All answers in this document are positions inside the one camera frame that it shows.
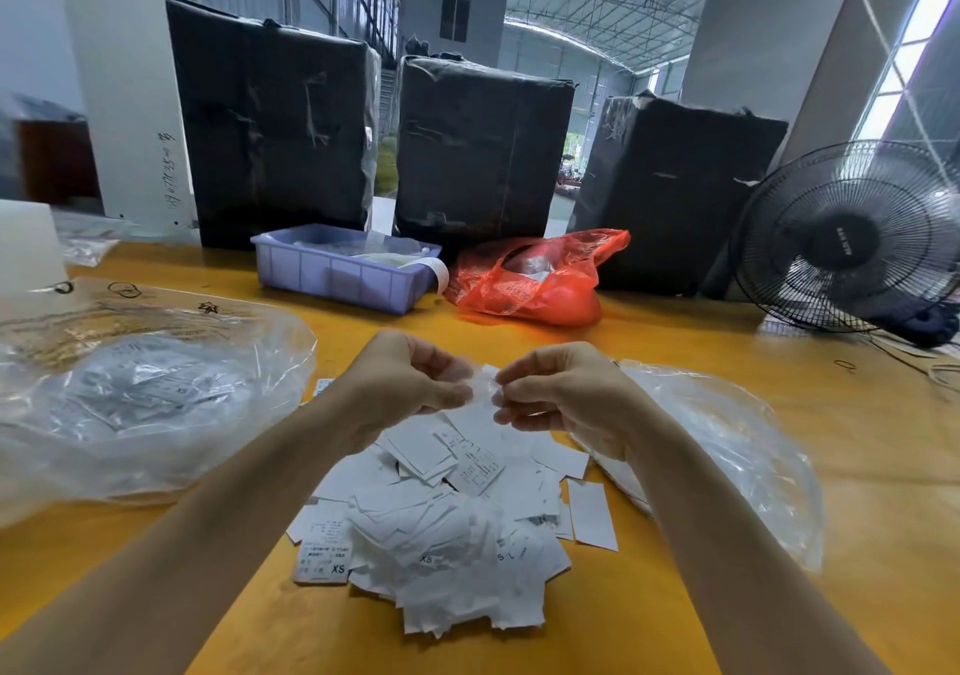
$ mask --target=orange plastic bag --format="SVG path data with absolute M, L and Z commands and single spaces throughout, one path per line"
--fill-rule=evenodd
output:
M 628 244 L 626 230 L 480 244 L 460 253 L 444 295 L 482 314 L 588 326 L 601 317 L 596 268 Z

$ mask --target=purple plastic bin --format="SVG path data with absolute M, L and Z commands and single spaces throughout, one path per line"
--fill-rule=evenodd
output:
M 436 281 L 426 266 L 387 268 L 366 260 L 338 255 L 294 243 L 347 243 L 363 240 L 365 232 L 309 224 L 274 230 L 250 238 L 256 245 L 256 270 L 265 286 L 331 298 L 343 303 L 403 316 Z M 387 250 L 392 238 L 387 238 Z M 440 246 L 426 243 L 429 257 L 440 255 Z

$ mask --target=hand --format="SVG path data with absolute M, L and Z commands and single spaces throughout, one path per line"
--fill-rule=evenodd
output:
M 585 341 L 545 346 L 500 370 L 493 419 L 518 430 L 566 430 L 625 460 L 630 433 L 657 404 Z
M 452 410 L 469 402 L 470 366 L 432 343 L 400 331 L 381 331 L 320 397 L 342 399 L 351 447 L 362 450 L 411 414 Z

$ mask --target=black wrapped package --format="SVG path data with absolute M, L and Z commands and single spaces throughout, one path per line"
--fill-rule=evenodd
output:
M 408 56 L 400 70 L 394 234 L 442 245 L 542 237 L 574 84 Z
M 630 230 L 599 288 L 697 293 L 786 129 L 650 94 L 608 98 L 567 226 Z
M 379 56 L 364 43 L 167 1 L 201 242 L 368 226 Z

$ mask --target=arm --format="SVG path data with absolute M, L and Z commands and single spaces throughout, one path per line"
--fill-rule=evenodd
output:
M 321 396 L 0 643 L 0 672 L 180 675 L 330 468 L 411 414 L 467 402 L 466 384 L 436 381 L 466 374 L 430 344 L 379 334 Z
M 568 430 L 626 460 L 727 675 L 886 673 L 710 456 L 587 343 L 504 368 L 498 422 Z

